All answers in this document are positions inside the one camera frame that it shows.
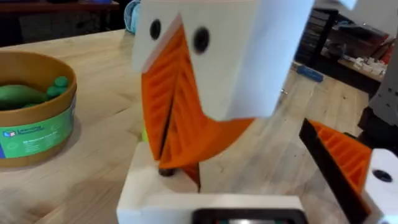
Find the tan container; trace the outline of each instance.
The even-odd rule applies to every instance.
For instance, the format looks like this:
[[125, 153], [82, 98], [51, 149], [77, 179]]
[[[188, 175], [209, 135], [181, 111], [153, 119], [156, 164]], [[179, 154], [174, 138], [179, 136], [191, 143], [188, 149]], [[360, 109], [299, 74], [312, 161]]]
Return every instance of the tan container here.
[[[30, 108], [0, 111], [0, 127], [37, 123], [60, 114], [70, 107], [77, 88], [75, 72], [61, 60], [28, 52], [0, 52], [0, 86], [23, 84], [46, 92], [59, 76], [68, 78], [68, 90], [65, 93]], [[0, 167], [28, 166], [45, 161], [60, 152], [68, 138], [44, 152], [0, 159]]]

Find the orange 3d printed part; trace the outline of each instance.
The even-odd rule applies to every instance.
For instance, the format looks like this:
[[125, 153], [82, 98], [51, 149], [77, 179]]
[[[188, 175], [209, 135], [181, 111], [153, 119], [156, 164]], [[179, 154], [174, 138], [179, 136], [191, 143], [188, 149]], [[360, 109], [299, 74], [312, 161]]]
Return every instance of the orange 3d printed part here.
[[325, 125], [304, 120], [300, 139], [328, 182], [350, 223], [362, 223], [370, 209], [361, 197], [371, 149]]
[[182, 26], [142, 74], [142, 101], [150, 148], [159, 167], [188, 166], [190, 177], [195, 176], [192, 171], [198, 162], [225, 150], [252, 122], [217, 122], [203, 114]]

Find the blue object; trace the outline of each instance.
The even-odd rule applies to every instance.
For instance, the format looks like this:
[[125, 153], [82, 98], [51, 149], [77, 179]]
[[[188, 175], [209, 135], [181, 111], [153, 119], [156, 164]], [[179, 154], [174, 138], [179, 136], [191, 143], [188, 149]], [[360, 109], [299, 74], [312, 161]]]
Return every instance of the blue object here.
[[140, 0], [131, 1], [124, 9], [124, 25], [126, 30], [133, 34], [136, 34], [137, 31], [140, 12]]
[[323, 75], [319, 74], [318, 72], [308, 68], [304, 65], [298, 66], [297, 71], [298, 74], [303, 75], [307, 78], [310, 78], [318, 83], [323, 81]]

